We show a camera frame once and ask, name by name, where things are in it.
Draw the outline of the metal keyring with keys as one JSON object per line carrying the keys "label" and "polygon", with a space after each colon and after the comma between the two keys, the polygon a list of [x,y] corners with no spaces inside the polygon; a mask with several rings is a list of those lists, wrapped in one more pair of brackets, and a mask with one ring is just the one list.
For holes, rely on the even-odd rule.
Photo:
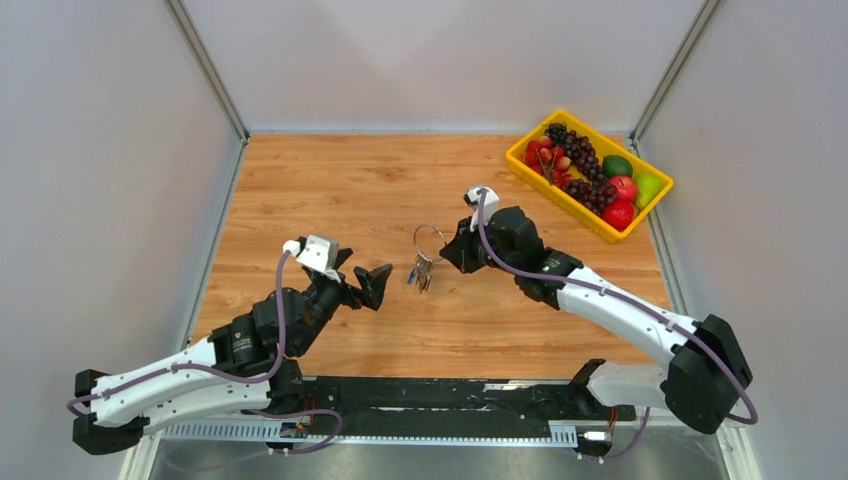
{"label": "metal keyring with keys", "polygon": [[424,294],[429,290],[434,266],[442,261],[442,258],[439,255],[436,255],[435,257],[430,256],[419,245],[419,234],[425,229],[434,232],[442,241],[442,244],[444,246],[447,245],[444,233],[435,224],[421,224],[413,231],[412,242],[416,256],[413,261],[413,266],[407,276],[406,284],[410,287],[415,287],[419,294]]}

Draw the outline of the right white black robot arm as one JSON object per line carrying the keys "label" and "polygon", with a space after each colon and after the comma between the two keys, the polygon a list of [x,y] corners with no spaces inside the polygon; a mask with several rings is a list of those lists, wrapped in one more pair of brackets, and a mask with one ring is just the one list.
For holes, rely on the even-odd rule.
{"label": "right white black robot arm", "polygon": [[662,408],[704,434],[726,420],[759,421],[746,392],[753,374],[728,321],[713,314],[697,320],[615,286],[545,245],[519,207],[495,212],[483,227],[474,216],[461,220],[440,255],[463,274],[484,267],[508,272],[531,300],[588,319],[651,358],[649,365],[603,361],[590,368],[570,392],[580,415],[596,417],[618,405]]}

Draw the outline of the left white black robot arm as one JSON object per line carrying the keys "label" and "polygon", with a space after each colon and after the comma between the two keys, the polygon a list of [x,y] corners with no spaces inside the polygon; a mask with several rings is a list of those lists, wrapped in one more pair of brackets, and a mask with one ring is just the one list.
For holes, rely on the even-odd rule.
{"label": "left white black robot arm", "polygon": [[338,269],[352,253],[292,242],[278,261],[273,291],[205,339],[129,372],[77,373],[67,404],[75,416],[73,443],[107,455],[218,413],[315,416],[298,358],[339,308],[379,310],[393,272],[390,264],[355,267],[356,282],[349,284]]}

